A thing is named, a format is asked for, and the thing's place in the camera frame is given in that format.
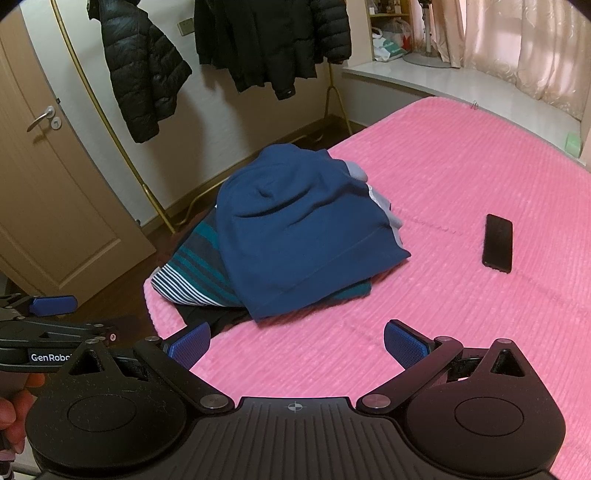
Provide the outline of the person left hand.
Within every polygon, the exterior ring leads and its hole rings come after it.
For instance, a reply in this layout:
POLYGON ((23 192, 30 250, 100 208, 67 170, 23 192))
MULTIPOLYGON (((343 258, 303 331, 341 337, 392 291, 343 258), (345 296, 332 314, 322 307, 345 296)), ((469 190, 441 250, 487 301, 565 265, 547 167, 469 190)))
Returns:
POLYGON ((30 389, 39 388, 44 383, 43 373, 31 373, 23 390, 15 393, 10 399, 1 399, 1 438, 8 442, 6 448, 1 448, 2 461, 13 460, 16 454, 23 452, 26 438, 25 421, 35 401, 30 389))

